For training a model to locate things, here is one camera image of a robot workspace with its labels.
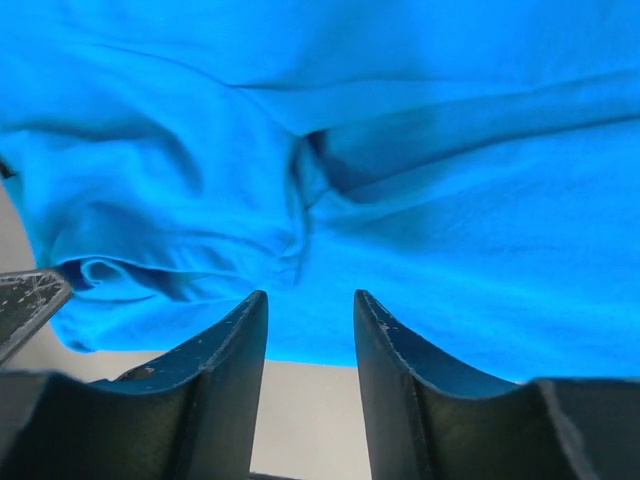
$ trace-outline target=beige surface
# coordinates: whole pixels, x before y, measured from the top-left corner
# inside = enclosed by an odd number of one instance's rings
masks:
[[[0,187],[0,272],[33,265],[24,231]],[[78,355],[50,327],[14,358],[15,368],[52,368],[83,380],[114,378],[154,353]],[[370,478],[357,372],[267,362],[253,469],[304,480]]]

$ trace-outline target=blue cloth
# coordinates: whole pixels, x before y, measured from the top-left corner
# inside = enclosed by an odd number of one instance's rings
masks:
[[[0,6],[4,182],[78,351],[270,295],[353,366],[352,299],[511,380],[640,371],[636,0]]]

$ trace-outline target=folded fabric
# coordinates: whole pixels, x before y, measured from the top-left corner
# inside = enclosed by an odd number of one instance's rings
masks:
[[[0,157],[78,351],[254,289],[268,358],[353,366],[352,297],[484,371],[640,371],[640,3],[25,0]]]

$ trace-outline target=blue garment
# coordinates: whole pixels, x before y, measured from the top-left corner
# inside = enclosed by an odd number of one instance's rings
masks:
[[[78,351],[254,289],[268,357],[353,366],[353,293],[494,375],[640,372],[636,0],[23,0],[0,155]]]

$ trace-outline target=blue towel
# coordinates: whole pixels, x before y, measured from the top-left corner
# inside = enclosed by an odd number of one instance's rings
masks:
[[[23,0],[0,156],[82,352],[255,289],[353,366],[353,293],[491,374],[640,372],[636,0]]]

